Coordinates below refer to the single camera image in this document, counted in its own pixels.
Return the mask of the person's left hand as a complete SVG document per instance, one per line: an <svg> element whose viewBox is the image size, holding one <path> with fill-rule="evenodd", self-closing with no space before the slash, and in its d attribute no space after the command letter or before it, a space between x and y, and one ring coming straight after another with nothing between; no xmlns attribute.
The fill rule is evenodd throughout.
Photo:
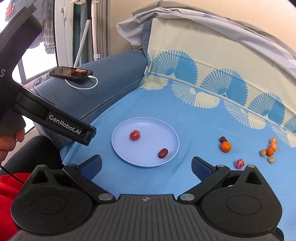
<svg viewBox="0 0 296 241"><path fill-rule="evenodd" d="M20 114L8 111L1 120L1 163L13 151L16 142L25 138L25 121Z"/></svg>

